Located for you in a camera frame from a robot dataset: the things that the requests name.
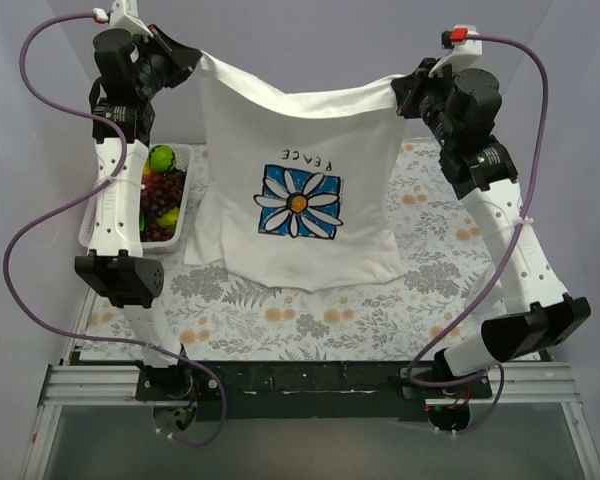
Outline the white t-shirt with flower print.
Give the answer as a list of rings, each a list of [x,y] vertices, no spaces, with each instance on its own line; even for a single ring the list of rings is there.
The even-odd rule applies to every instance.
[[[208,184],[187,265],[308,292],[401,275],[385,209],[404,134],[390,77],[286,93],[209,54],[197,77]]]

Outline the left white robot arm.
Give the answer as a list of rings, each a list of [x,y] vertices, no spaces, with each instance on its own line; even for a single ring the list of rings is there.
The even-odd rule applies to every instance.
[[[159,299],[164,269],[143,253],[141,180],[155,118],[151,101],[187,80],[201,53],[155,25],[145,34],[110,28],[93,45],[100,75],[89,104],[100,191],[88,252],[75,258],[74,268],[130,324],[142,349],[139,368],[150,386],[180,400],[191,392],[193,377]]]

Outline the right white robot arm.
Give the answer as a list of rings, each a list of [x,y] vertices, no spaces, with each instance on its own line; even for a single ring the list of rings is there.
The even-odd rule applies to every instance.
[[[506,147],[493,135],[501,107],[499,82],[485,70],[438,68],[426,58],[393,81],[397,113],[420,119],[440,146],[445,179],[479,228],[495,267],[467,306],[472,312],[496,285],[506,313],[482,322],[478,334],[439,350],[429,376],[417,385],[455,397],[478,372],[557,346],[591,315],[584,297],[572,296],[558,279],[523,205],[518,172]]]

